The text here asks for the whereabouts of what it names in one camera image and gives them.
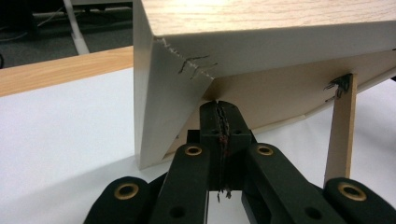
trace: wood grain surface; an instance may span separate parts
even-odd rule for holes
[[[143,0],[156,36],[396,20],[396,1]]]
[[[0,70],[0,97],[134,66],[134,48],[111,49]]]

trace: wooden table edge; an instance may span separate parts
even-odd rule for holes
[[[0,97],[134,67],[134,47],[0,70]]]

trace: brass grommet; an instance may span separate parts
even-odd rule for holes
[[[134,183],[124,183],[120,184],[114,190],[114,197],[119,200],[128,200],[133,198],[139,191],[139,186]]]
[[[346,182],[339,183],[338,190],[341,192],[341,194],[353,201],[363,202],[367,199],[367,195],[363,190]]]
[[[202,153],[202,149],[200,147],[187,147],[184,152],[189,156],[198,156]]]
[[[262,154],[263,156],[271,156],[274,154],[274,151],[269,148],[269,147],[264,147],[264,146],[258,146],[257,147],[257,152],[259,154]]]

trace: pencil mark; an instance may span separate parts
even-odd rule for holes
[[[188,65],[192,65],[192,64],[190,64],[190,63],[192,63],[191,61],[195,61],[195,60],[198,60],[198,59],[204,59],[204,58],[208,58],[208,57],[209,57],[209,55],[202,56],[202,57],[193,57],[193,58],[188,58],[188,59],[186,59],[186,60],[184,61],[183,65],[181,65],[181,68],[180,68],[180,70],[178,71],[178,73],[179,73],[179,74],[182,73],[183,70],[184,70],[184,68],[186,67],[187,64],[188,64]]]
[[[192,74],[192,76],[190,77],[190,79],[194,79],[196,78],[197,75],[202,74],[205,75],[206,77],[211,78],[212,80],[215,79],[214,77],[210,76],[210,74],[207,72],[207,70],[212,69],[214,66],[218,65],[218,63],[213,63],[213,64],[208,64],[208,65],[201,65],[201,66],[197,66],[195,68],[194,73]]]

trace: wooden stick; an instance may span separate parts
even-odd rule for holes
[[[352,75],[347,92],[335,94],[324,183],[335,177],[349,177],[357,94],[357,76]]]

